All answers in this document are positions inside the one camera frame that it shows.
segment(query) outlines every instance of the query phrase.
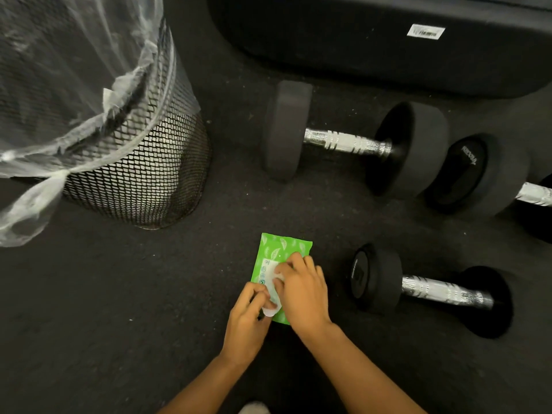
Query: barcode sticker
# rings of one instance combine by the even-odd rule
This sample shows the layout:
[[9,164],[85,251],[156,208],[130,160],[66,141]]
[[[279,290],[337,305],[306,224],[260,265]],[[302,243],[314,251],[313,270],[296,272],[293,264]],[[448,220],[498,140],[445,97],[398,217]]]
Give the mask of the barcode sticker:
[[438,40],[445,31],[444,27],[412,25],[406,36],[423,37],[425,39]]

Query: wet wipes package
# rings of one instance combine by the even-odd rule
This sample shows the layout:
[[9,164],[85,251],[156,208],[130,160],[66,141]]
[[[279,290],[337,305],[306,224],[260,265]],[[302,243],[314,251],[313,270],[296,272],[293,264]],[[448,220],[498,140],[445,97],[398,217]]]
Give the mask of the wet wipes package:
[[267,317],[274,317],[273,320],[289,325],[285,317],[284,311],[281,309],[280,298],[274,289],[273,279],[275,277],[283,280],[280,275],[274,274],[274,269],[280,263],[285,262],[292,253],[296,251],[301,253],[303,257],[308,256],[310,249],[313,246],[311,241],[291,237],[280,237],[277,235],[262,233],[260,236],[259,251],[257,260],[253,269],[251,281],[261,283],[267,286],[273,301],[277,307],[269,310],[263,308],[263,312]]

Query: person's left hand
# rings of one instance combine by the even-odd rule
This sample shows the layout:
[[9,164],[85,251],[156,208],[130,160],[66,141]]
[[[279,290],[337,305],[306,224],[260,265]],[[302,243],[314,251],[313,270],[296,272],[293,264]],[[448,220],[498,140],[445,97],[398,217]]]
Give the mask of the person's left hand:
[[260,309],[276,308],[265,285],[248,282],[230,311],[220,356],[246,369],[259,352],[272,318],[259,320]]

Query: silver dumbbell handle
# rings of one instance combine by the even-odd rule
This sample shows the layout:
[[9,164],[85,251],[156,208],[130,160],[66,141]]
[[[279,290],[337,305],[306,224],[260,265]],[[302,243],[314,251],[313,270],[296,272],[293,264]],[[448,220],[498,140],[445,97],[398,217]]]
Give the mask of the silver dumbbell handle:
[[403,294],[415,298],[429,299],[430,301],[444,302],[451,305],[473,306],[486,310],[492,309],[495,304],[494,299],[487,292],[466,289],[454,283],[418,276],[404,276],[402,279]]
[[525,182],[515,198],[539,206],[552,206],[552,189]]
[[358,155],[373,155],[380,158],[387,158],[391,152],[391,142],[376,141],[350,133],[334,131],[317,131],[307,128],[303,143],[318,145],[331,151],[348,152]]

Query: rubber gym floor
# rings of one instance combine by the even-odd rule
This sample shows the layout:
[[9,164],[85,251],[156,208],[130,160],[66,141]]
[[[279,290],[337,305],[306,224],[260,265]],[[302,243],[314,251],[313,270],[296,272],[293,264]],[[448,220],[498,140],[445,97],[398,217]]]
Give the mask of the rubber gym floor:
[[[316,90],[311,127],[370,134],[392,105],[416,100],[445,112],[454,139],[482,131],[520,139],[538,181],[552,172],[552,85],[481,100],[282,69],[231,47],[205,0],[166,0],[166,14],[214,149],[202,201],[160,231],[63,201],[40,236],[0,250],[0,411],[155,412],[220,350],[260,234],[270,232],[314,242],[332,319],[430,413],[552,412],[552,246],[528,236],[511,208],[465,222],[421,198],[375,198],[358,159],[315,148],[284,185],[260,170],[259,156],[273,88],[304,77]],[[0,189],[4,205],[25,186],[1,180]],[[412,300],[387,318],[357,311],[341,279],[368,241],[396,249],[410,274],[447,279],[478,264],[516,273],[511,331],[485,340]],[[293,331],[276,323],[221,412],[250,400],[274,413],[344,412]]]

